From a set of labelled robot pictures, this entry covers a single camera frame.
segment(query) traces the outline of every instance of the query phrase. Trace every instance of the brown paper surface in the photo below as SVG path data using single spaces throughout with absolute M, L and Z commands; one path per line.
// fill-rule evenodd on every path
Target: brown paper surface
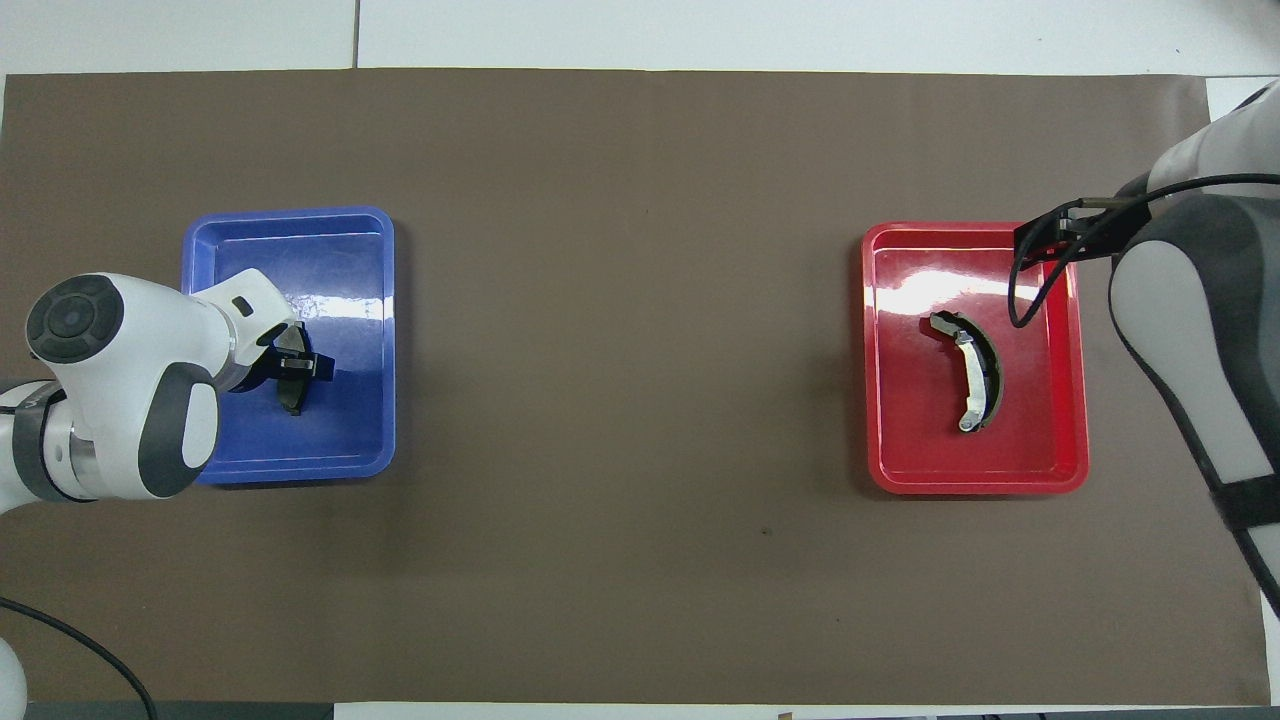
M 202 214 L 396 220 L 385 473 L 0 518 L 0 592 L 161 698 L 1267 701 L 1257 589 L 1115 337 L 1105 263 L 1080 274 L 1092 474 L 1065 497 L 876 489 L 849 320 L 870 225 L 1106 193 L 1207 120 L 1198 79 L 445 69 L 6 92 L 6 374 L 41 370 L 22 327 L 46 287 L 175 286 Z M 128 694 L 44 628 L 0 616 L 0 635 L 37 700 Z

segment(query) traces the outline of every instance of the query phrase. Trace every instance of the red tray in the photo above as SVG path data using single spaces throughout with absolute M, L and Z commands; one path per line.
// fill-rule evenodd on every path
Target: red tray
M 1029 325 L 1014 328 L 1005 295 L 1016 227 L 888 223 L 863 238 L 868 464 L 890 492 L 1062 493 L 1088 474 L 1075 272 L 1062 275 Z M 1021 273 L 1021 307 L 1046 272 Z M 960 354 L 922 327 L 937 310 L 977 322 L 1000 355 L 1004 400 L 975 433 L 957 427 L 968 393 Z

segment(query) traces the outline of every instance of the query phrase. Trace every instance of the white table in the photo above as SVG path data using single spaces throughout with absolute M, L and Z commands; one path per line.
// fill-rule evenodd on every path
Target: white table
M 1274 0 L 0 0 L 0 88 L 12 73 L 352 67 L 1174 73 L 1208 78 L 1210 111 L 1219 117 L 1280 74 L 1276 37 Z M 1270 610 L 1263 615 L 1275 701 L 1280 621 Z M 785 711 L 1036 710 L 1066 707 L 388 703 L 340 705 L 337 717 L 737 720 Z

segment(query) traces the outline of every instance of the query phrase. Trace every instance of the cable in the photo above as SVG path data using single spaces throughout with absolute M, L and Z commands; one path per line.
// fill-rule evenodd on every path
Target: cable
M 133 688 L 133 692 L 138 693 L 138 698 L 142 701 L 142 707 L 146 710 L 147 720 L 157 720 L 160 717 L 156 714 L 156 705 L 151 700 L 151 693 L 148 693 L 147 688 L 142 685 L 142 680 L 138 680 L 138 676 L 133 674 L 133 670 L 129 670 L 128 665 L 125 665 L 119 657 L 111 655 L 111 651 L 102 647 L 101 643 L 86 635 L 84 633 L 77 630 L 76 628 L 68 625 L 67 623 L 63 623 L 58 618 L 54 618 L 52 615 L 49 615 L 46 612 L 41 612 L 40 610 L 23 605 L 18 601 L 9 600 L 6 597 L 0 597 L 0 609 L 12 610 L 18 615 L 22 615 L 24 618 L 31 618 L 37 623 L 44 623 L 45 625 L 49 625 L 50 628 L 68 635 L 73 641 L 93 651 L 93 653 L 105 660 L 108 665 L 115 667 L 115 671 L 119 673 L 125 680 L 128 680 L 129 687 Z
M 1138 195 L 1137 197 L 1133 197 L 1124 205 L 1116 208 L 1110 215 L 1103 217 L 1093 227 L 1080 233 L 1074 241 L 1071 241 L 1071 245 L 1069 245 L 1066 250 L 1064 250 L 1062 254 L 1059 255 L 1057 261 L 1053 264 L 1053 269 L 1044 278 L 1044 282 L 1041 283 L 1039 291 L 1036 293 L 1036 299 L 1032 300 L 1030 306 L 1027 309 L 1027 314 L 1019 316 L 1018 307 L 1014 304 L 1015 299 L 1014 291 L 1018 287 L 1018 272 L 1021 269 L 1023 260 L 1030 251 L 1030 243 L 1037 237 L 1039 237 L 1042 232 L 1044 232 L 1044 228 L 1048 225 L 1048 223 L 1055 222 L 1059 218 L 1059 215 L 1065 213 L 1066 210 L 1080 208 L 1084 204 L 1084 200 L 1076 199 L 1070 202 L 1064 202 L 1057 208 L 1055 208 L 1053 210 L 1051 210 L 1050 213 L 1041 215 L 1039 219 L 1036 220 L 1036 224 L 1032 225 L 1030 232 L 1028 232 L 1023 237 L 1023 241 L 1018 243 L 1018 247 L 1014 250 L 1014 264 L 1009 269 L 1009 322 L 1011 322 L 1015 328 L 1025 328 L 1027 324 L 1032 322 L 1032 318 L 1036 316 L 1036 313 L 1039 311 L 1041 305 L 1044 304 L 1044 299 L 1048 297 L 1048 291 L 1053 287 L 1053 283 L 1057 282 L 1057 278 L 1060 278 L 1064 272 L 1066 272 L 1066 265 L 1071 261 L 1071 259 L 1075 258 L 1075 255 L 1080 252 L 1080 249 L 1088 245 L 1089 241 L 1101 234 L 1101 232 L 1106 229 L 1107 225 L 1115 223 L 1117 218 L 1124 217 L 1134 208 L 1138 208 L 1139 205 L 1146 205 L 1152 200 L 1158 200 L 1169 195 L 1175 195 L 1188 190 L 1196 190 L 1198 187 L 1210 187 L 1215 184 L 1280 184 L 1280 174 L 1235 173 L 1225 176 L 1206 176 L 1202 178 L 1194 178 L 1189 181 L 1175 182 L 1172 184 L 1166 184 L 1165 187 L 1152 190 L 1151 192 L 1144 192 L 1142 195 Z

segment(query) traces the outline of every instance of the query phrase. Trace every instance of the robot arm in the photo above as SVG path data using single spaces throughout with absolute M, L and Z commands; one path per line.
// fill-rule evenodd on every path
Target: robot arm
M 1280 612 L 1280 83 L 1171 147 L 1111 208 L 1018 232 L 1016 263 L 1111 256 L 1111 316 Z M 1139 201 L 1178 183 L 1206 184 Z M 1253 179 L 1262 182 L 1239 182 Z
M 192 296 L 110 273 L 59 283 L 27 320 L 56 380 L 0 384 L 0 512 L 178 493 L 212 455 L 218 392 L 294 323 L 252 269 Z

